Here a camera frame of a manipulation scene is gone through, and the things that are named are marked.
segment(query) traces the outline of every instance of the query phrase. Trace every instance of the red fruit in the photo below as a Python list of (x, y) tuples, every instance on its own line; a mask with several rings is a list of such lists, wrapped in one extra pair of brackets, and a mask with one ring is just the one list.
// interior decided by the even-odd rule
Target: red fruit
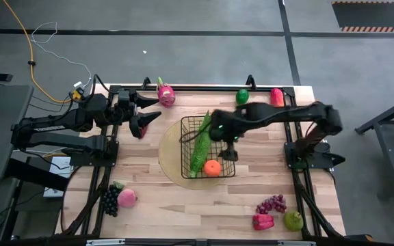
[(157, 78), (157, 97), (159, 102), (164, 107), (171, 107), (176, 100), (176, 95), (174, 94), (174, 90), (167, 83), (162, 82), (161, 77)]
[(273, 107), (284, 107), (284, 94), (278, 88), (274, 88), (270, 92), (270, 104)]
[(141, 137), (140, 137), (140, 139), (142, 139), (145, 136), (145, 133), (147, 132), (147, 128), (148, 128), (148, 126), (140, 127), (140, 130), (141, 130)]
[(274, 226), (274, 219), (271, 215), (253, 215), (252, 224), (255, 230), (264, 230)]

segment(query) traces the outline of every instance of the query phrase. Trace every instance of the red bell pepper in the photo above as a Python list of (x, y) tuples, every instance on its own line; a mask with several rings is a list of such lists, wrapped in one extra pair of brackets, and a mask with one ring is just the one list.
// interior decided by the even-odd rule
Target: red bell pepper
[(271, 215), (253, 215), (252, 223), (255, 230), (264, 230), (274, 226)]

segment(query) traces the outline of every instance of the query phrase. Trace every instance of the round placemat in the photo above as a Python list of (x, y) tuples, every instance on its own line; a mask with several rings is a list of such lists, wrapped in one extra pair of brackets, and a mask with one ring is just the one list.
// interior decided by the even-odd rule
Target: round placemat
[(159, 143), (159, 164), (165, 175), (187, 189), (209, 189), (218, 185), (223, 178), (195, 178), (182, 177), (181, 171), (181, 122), (174, 123), (163, 135)]

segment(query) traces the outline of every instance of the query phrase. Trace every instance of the cucumber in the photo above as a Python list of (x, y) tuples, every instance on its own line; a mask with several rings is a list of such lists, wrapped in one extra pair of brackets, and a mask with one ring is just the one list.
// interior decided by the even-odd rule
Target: cucumber
[[(198, 128), (198, 132), (203, 131), (206, 125), (211, 123), (211, 116), (209, 111), (206, 112), (203, 123)], [(197, 173), (202, 169), (205, 163), (206, 156), (208, 155), (209, 148), (211, 147), (211, 139), (209, 138), (209, 126), (197, 136), (194, 145), (194, 151), (191, 155), (191, 178), (195, 178)]]

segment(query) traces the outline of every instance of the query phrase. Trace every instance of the grapes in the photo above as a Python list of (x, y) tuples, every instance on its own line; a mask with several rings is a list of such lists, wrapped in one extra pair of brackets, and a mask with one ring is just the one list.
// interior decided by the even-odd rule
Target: grapes
[(285, 213), (287, 205), (285, 204), (284, 195), (273, 195), (265, 199), (261, 204), (257, 206), (256, 212), (259, 214), (268, 214), (272, 209)]
[(106, 191), (104, 195), (102, 204), (106, 215), (110, 215), (113, 217), (118, 216), (118, 203), (117, 198), (118, 194), (121, 192), (118, 187), (114, 184), (109, 185), (109, 189)]

